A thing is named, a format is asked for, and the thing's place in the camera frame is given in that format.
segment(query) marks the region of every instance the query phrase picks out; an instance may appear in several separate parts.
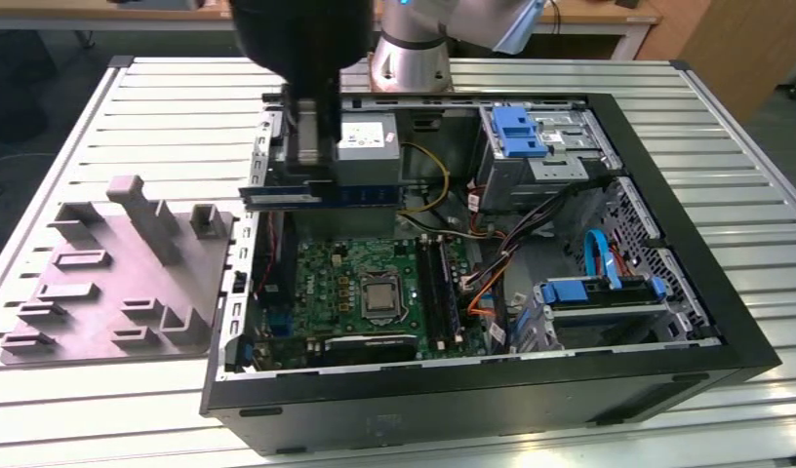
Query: blue plastic latch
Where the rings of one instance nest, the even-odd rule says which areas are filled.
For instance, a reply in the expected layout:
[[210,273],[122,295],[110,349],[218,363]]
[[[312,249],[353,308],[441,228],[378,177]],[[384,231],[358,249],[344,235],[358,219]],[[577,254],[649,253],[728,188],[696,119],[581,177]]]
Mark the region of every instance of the blue plastic latch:
[[541,158],[549,148],[540,139],[537,124],[524,107],[497,106],[493,108],[493,129],[502,144],[505,158]]
[[589,295],[585,294],[582,281],[580,280],[552,281],[550,285],[554,288],[560,302],[580,302],[589,299]]
[[557,293],[554,292],[554,287],[552,284],[542,285],[540,290],[542,291],[542,300],[546,304],[553,304],[557,302]]
[[664,280],[657,276],[653,276],[653,278],[649,280],[649,284],[653,287],[653,293],[656,294],[658,300],[664,300],[666,297],[666,283]]

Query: blue cable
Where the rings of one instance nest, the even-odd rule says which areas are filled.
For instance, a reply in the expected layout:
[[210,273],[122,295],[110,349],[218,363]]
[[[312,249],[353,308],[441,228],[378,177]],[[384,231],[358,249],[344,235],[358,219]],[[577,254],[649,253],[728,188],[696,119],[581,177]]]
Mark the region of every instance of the blue cable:
[[614,261],[614,255],[609,250],[609,240],[606,234],[600,229],[589,229],[585,233],[585,242],[582,245],[582,257],[585,264],[586,276],[597,275],[597,269],[594,268],[594,246],[597,245],[597,252],[600,254],[601,273],[606,276],[610,283],[610,288],[618,290],[622,288],[620,284],[620,278],[617,278],[617,263]]

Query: yellow cable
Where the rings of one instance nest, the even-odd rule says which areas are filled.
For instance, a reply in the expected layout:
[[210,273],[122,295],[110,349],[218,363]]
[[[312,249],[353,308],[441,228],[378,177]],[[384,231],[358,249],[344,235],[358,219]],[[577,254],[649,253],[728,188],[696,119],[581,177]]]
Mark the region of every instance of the yellow cable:
[[401,146],[412,146],[414,149],[421,151],[429,157],[429,159],[433,160],[433,162],[436,163],[436,166],[438,166],[438,169],[441,169],[441,174],[445,178],[445,186],[441,190],[441,195],[438,196],[438,198],[436,200],[433,200],[432,203],[429,203],[418,208],[406,208],[405,210],[398,211],[398,213],[402,215],[410,215],[413,213],[425,212],[426,210],[433,208],[436,205],[438,205],[445,200],[445,198],[448,198],[448,192],[450,191],[450,173],[448,172],[448,168],[445,167],[444,163],[438,159],[438,156],[436,156],[429,149],[426,149],[422,146],[418,146],[417,144],[410,143],[408,141],[401,143]]

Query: motherboard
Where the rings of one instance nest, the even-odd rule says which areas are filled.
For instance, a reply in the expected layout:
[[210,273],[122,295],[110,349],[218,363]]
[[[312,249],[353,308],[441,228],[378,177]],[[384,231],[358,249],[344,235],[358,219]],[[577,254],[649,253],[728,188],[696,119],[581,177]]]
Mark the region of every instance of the motherboard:
[[[433,258],[436,248],[442,252]],[[290,313],[267,313],[274,337],[259,346],[271,367],[309,367],[309,357],[329,346],[377,349],[381,343],[369,339],[388,339],[392,351],[410,350],[409,360],[484,355],[478,321],[449,315],[458,310],[452,279],[468,272],[461,239],[301,242],[296,257],[294,305]],[[445,269],[449,283],[436,284]],[[437,295],[450,298],[440,304]]]

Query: black side panel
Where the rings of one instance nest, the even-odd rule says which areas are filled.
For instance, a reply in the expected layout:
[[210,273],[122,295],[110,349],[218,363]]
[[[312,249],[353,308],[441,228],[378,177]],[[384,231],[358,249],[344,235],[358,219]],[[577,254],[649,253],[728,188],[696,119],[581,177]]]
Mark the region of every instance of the black side panel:
[[743,367],[780,364],[763,331],[716,262],[696,226],[672,193],[646,148],[609,95],[589,95],[589,103],[613,149],[662,233],[684,274]]

